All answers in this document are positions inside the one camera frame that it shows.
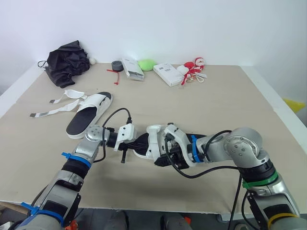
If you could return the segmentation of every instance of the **black umbrella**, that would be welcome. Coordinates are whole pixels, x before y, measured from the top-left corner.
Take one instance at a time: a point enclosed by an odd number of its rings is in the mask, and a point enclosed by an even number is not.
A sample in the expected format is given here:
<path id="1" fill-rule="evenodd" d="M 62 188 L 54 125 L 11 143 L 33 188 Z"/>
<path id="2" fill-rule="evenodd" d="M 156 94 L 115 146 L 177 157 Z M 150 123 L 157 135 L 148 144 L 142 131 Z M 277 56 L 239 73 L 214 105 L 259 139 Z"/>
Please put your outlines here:
<path id="1" fill-rule="evenodd" d="M 50 80 L 61 88 L 73 85 L 72 76 L 81 75 L 90 68 L 89 59 L 79 41 L 63 45 L 49 53 L 45 67 Z"/>

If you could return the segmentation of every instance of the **small box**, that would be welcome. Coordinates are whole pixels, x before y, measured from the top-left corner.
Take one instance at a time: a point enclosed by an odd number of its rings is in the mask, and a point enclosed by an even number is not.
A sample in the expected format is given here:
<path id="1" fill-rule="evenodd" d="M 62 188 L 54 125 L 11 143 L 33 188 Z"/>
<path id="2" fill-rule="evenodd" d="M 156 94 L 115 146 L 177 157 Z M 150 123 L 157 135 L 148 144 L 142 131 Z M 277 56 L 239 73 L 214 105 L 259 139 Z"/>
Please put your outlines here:
<path id="1" fill-rule="evenodd" d="M 121 62 L 123 64 L 127 78 L 144 81 L 144 73 L 136 60 L 129 57 L 123 57 Z"/>
<path id="2" fill-rule="evenodd" d="M 168 63 L 158 64 L 153 70 L 169 85 L 174 86 L 180 84 L 184 76 Z"/>

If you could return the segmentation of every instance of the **red string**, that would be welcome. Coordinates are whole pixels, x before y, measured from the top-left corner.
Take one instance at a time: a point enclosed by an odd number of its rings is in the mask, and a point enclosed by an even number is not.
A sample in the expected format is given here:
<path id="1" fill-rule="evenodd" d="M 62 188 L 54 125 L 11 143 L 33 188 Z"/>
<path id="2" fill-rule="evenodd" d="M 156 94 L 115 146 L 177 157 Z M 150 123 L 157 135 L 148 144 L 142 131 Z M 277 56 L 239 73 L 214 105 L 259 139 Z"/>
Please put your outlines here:
<path id="1" fill-rule="evenodd" d="M 117 73 L 117 81 L 114 84 L 118 85 L 119 84 L 119 72 L 112 70 L 112 69 L 107 69 L 107 71 Z"/>

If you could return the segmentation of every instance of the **cable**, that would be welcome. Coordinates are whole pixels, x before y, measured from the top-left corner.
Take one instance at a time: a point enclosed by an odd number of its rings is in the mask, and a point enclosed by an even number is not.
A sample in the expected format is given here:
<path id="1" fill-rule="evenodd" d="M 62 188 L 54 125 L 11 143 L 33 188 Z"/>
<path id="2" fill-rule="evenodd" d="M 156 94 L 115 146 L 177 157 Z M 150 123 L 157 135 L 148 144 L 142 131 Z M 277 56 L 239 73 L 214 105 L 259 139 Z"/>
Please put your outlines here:
<path id="1" fill-rule="evenodd" d="M 246 221 L 247 224 L 249 224 L 254 230 L 259 230 L 257 229 L 254 225 L 252 225 L 250 223 L 250 221 L 246 218 L 245 214 L 244 214 L 244 205 L 245 205 L 245 201 L 246 201 L 246 198 L 248 196 L 248 190 L 246 191 L 245 195 L 244 195 L 244 198 L 243 198 L 243 201 L 242 201 L 242 207 L 241 207 L 241 213 L 242 213 L 242 216 L 243 216 L 243 219 Z"/>
<path id="2" fill-rule="evenodd" d="M 99 160 L 95 160 L 94 163 L 103 161 L 106 158 L 105 130 L 106 128 L 103 127 L 102 128 L 102 149 L 103 149 L 104 156 L 100 158 Z"/>
<path id="3" fill-rule="evenodd" d="M 77 219 L 77 217 L 83 212 L 84 208 L 81 209 L 81 211 L 73 218 L 73 219 Z"/>
<path id="4" fill-rule="evenodd" d="M 208 149 L 209 149 L 209 145 L 211 144 L 211 142 L 212 142 L 214 139 L 216 139 L 219 135 L 221 135 L 221 134 L 223 134 L 223 133 L 231 133 L 231 132 L 232 132 L 231 130 L 223 130 L 223 131 L 218 132 L 217 134 L 213 135 L 213 136 L 208 140 L 208 142 L 207 142 L 207 144 L 206 144 L 206 147 L 205 147 L 205 149 L 204 149 L 204 151 L 203 151 L 203 153 L 205 154 L 205 156 L 207 156 L 207 151 L 208 151 Z"/>
<path id="5" fill-rule="evenodd" d="M 45 190 L 46 188 L 47 188 L 47 185 L 46 185 L 46 187 L 43 188 L 43 189 L 39 192 L 39 194 L 37 194 L 37 196 L 34 198 L 34 200 L 33 200 L 32 203 L 31 203 L 31 206 L 32 206 L 32 207 L 35 205 L 35 203 L 37 202 L 38 198 L 40 197 L 40 195 L 42 195 L 42 193 L 44 192 L 44 190 Z M 31 210 L 28 211 L 27 217 L 29 217 L 30 215 L 31 215 Z"/>
<path id="6" fill-rule="evenodd" d="M 46 64 L 46 62 L 47 62 L 47 61 L 39 61 L 39 62 L 37 63 L 37 66 L 40 67 L 40 68 L 41 68 L 41 67 L 44 67 L 44 65 Z"/>
<path id="7" fill-rule="evenodd" d="M 15 223 L 13 223 L 9 228 L 8 230 L 13 230 L 16 228 L 17 225 L 21 224 L 22 222 L 24 221 L 24 219 L 21 219 L 19 221 L 16 221 Z"/>
<path id="8" fill-rule="evenodd" d="M 110 118 L 111 118 L 115 113 L 119 112 L 120 110 L 126 110 L 127 113 L 128 113 L 128 120 L 131 120 L 131 115 L 130 115 L 129 110 L 128 110 L 127 108 L 120 108 L 120 109 L 115 110 L 115 111 L 106 119 L 106 121 L 103 123 L 102 127 L 104 127 L 104 126 L 106 125 L 106 123 L 110 120 Z"/>
<path id="9" fill-rule="evenodd" d="M 128 119 L 127 119 L 126 124 L 132 123 L 131 114 L 130 114 L 130 112 L 129 112 L 129 110 L 128 110 L 127 108 L 120 108 L 120 109 L 115 110 L 115 111 L 105 120 L 105 122 L 102 124 L 102 128 L 103 128 L 103 129 L 102 129 L 102 149 L 103 149 L 104 155 L 103 155 L 103 157 L 102 157 L 101 159 L 95 160 L 94 163 L 103 161 L 103 160 L 106 158 L 106 142 L 105 142 L 105 130 L 106 130 L 106 128 L 105 128 L 105 125 L 106 125 L 106 123 L 110 120 L 110 118 L 111 118 L 114 114 L 116 114 L 117 112 L 119 112 L 119 111 L 121 111 L 121 110 L 126 110 L 127 113 L 128 113 Z"/>
<path id="10" fill-rule="evenodd" d="M 239 197 L 239 193 L 240 193 L 240 188 L 241 188 L 241 183 L 242 183 L 242 176 L 240 175 L 240 176 L 239 176 L 238 187 L 237 187 L 237 189 L 236 189 L 235 200 L 234 200 L 234 204 L 233 204 L 233 206 L 232 206 L 231 215 L 230 215 L 230 220 L 229 220 L 229 223 L 228 223 L 228 228 L 227 228 L 227 230 L 230 230 L 230 226 L 231 226 L 232 220 L 233 220 L 233 218 L 234 218 L 234 214 L 235 214 L 235 210 L 236 210 L 236 203 L 237 203 L 237 201 L 238 201 L 238 197 Z"/>
<path id="11" fill-rule="evenodd" d="M 200 176 L 203 176 L 207 173 L 210 173 L 214 170 L 218 170 L 218 169 L 238 169 L 237 167 L 235 166 L 217 166 L 217 167 L 214 167 L 214 168 L 210 168 L 208 170 L 205 170 L 199 174 L 196 174 L 196 175 L 187 175 L 185 174 L 184 172 L 182 172 L 179 168 L 177 168 L 177 166 L 173 163 L 171 157 L 169 156 L 169 152 L 168 152 L 168 146 L 167 146 L 167 138 L 165 138 L 165 152 L 166 152 L 166 155 L 167 155 L 167 158 L 169 160 L 169 162 L 171 163 L 171 165 L 173 166 L 173 168 L 178 172 L 180 173 L 181 175 L 183 175 L 184 177 L 187 177 L 189 179 L 194 179 L 194 178 L 198 178 Z"/>

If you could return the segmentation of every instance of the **tape roll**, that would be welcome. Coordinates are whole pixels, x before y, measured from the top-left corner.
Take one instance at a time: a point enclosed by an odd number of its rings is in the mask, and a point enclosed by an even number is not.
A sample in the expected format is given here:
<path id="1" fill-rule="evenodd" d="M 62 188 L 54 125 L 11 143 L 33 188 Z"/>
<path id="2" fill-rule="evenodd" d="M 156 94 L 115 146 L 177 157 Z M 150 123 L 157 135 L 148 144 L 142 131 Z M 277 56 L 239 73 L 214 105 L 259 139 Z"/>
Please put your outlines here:
<path id="1" fill-rule="evenodd" d="M 112 62 L 112 69 L 114 71 L 121 72 L 121 71 L 124 70 L 124 67 L 123 67 L 123 64 L 121 63 L 121 61 L 113 61 Z"/>

